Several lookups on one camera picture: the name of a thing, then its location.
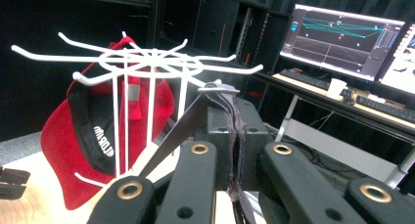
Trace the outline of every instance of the red baseball cap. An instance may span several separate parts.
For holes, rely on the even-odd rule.
[[[123,37],[111,49],[121,49],[133,40]],[[91,64],[82,72],[87,77],[108,73]],[[149,106],[149,81],[128,77],[128,96],[125,96],[123,77],[118,79],[118,137],[120,172],[125,172],[124,103],[128,99],[128,166],[136,161],[146,147]],[[153,118],[153,138],[162,131],[173,109],[173,96],[165,80],[156,84]],[[51,164],[62,187],[65,206],[76,209],[89,201],[102,188],[85,183],[81,176],[107,184],[115,178],[113,83],[85,86],[74,81],[67,98],[46,121],[40,138],[43,154]]]

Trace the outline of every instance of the black shelving unit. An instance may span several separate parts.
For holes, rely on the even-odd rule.
[[[213,56],[236,55],[241,67],[272,72],[290,16],[253,0],[201,0],[192,47]]]
[[[42,130],[65,99],[83,63],[44,63],[11,50],[19,45],[47,55],[96,56],[70,39],[107,47],[125,31],[140,47],[158,47],[160,0],[0,0],[0,142]]]

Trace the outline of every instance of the desk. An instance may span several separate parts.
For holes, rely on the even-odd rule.
[[[280,74],[275,74],[272,77],[257,74],[256,77],[267,81],[268,84],[276,88],[295,95],[283,119],[276,141],[280,141],[284,135],[288,135],[339,162],[387,183],[393,188],[397,186],[415,162],[415,124],[367,109],[363,106],[349,106],[342,102],[343,97],[339,97],[337,100],[328,98],[326,97],[327,91]],[[401,164],[393,164],[382,158],[375,157],[291,118],[298,100],[304,100],[320,108],[336,112],[399,140],[408,142],[414,146],[414,149]]]
[[[157,149],[155,145],[147,147],[134,164],[134,171],[140,171]],[[168,157],[148,177],[157,181],[175,167],[177,159]],[[23,196],[15,201],[0,200],[1,224],[81,224],[86,223],[95,203],[105,193],[101,190],[89,202],[75,210],[67,210],[58,178],[43,153],[37,153],[5,164],[6,168],[30,172]],[[258,224],[264,224],[263,218],[255,214]],[[216,193],[215,223],[235,223],[232,203],[225,192]]]

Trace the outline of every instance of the keyboard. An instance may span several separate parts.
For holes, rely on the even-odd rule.
[[[294,72],[288,69],[283,69],[282,71],[280,71],[281,75],[292,78],[294,80],[303,82],[305,84],[309,84],[312,86],[315,86],[317,88],[320,89],[324,89],[324,90],[329,90],[329,86],[330,86],[330,82],[321,80],[321,79],[316,79],[314,77],[305,75],[305,74],[301,74],[299,72]]]
[[[386,114],[395,116],[397,118],[409,121],[411,123],[415,123],[415,111],[406,110],[406,109],[404,110],[398,109],[393,106],[382,104],[382,103],[373,101],[371,99],[368,99],[362,96],[356,97],[356,103],[364,107],[367,107],[367,108],[370,108],[370,109],[373,109],[379,112],[384,112]]]

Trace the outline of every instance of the white plastic hook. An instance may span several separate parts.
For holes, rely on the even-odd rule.
[[[205,90],[203,87],[205,84],[195,78],[194,76],[201,73],[204,70],[228,72],[235,74],[252,74],[262,69],[262,66],[256,66],[253,68],[234,68],[234,67],[219,67],[214,65],[205,65],[202,61],[216,61],[216,62],[230,62],[235,59],[235,55],[230,57],[210,57],[210,56],[195,56],[191,57],[185,54],[178,53],[180,49],[186,46],[187,39],[182,44],[164,51],[157,49],[142,49],[133,42],[129,45],[132,49],[112,50],[108,48],[102,48],[94,45],[85,44],[78,41],[73,41],[64,36],[61,32],[58,35],[69,45],[84,48],[92,51],[101,52],[99,57],[78,57],[78,56],[51,56],[51,55],[38,55],[27,52],[19,46],[12,46],[12,50],[25,56],[31,60],[45,61],[45,62],[81,62],[81,63],[97,63],[102,68],[106,69],[109,73],[102,74],[95,77],[86,77],[80,72],[75,72],[72,77],[80,83],[93,86],[103,83],[108,80],[113,81],[114,96],[114,121],[115,121],[115,151],[119,152],[119,139],[118,139],[118,108],[117,108],[117,82],[118,77],[124,77],[124,84],[128,84],[128,76],[137,76],[150,79],[150,93],[149,93],[149,115],[148,115],[148,128],[147,128],[147,143],[151,143],[153,132],[153,114],[154,114],[154,99],[156,90],[156,80],[158,78],[181,78],[180,88],[180,103],[179,103],[179,116],[184,112],[184,101],[186,99],[187,83],[191,82],[200,88],[200,91],[213,91],[212,89]],[[123,67],[117,67],[115,64],[123,64]],[[150,71],[142,70],[144,67],[149,67]],[[128,170],[128,102],[126,100],[125,109],[125,171]],[[80,180],[93,184],[95,186],[106,187],[106,184],[90,180],[82,177],[80,174],[75,173],[76,177]],[[115,156],[115,178],[122,176],[119,167],[119,155]]]

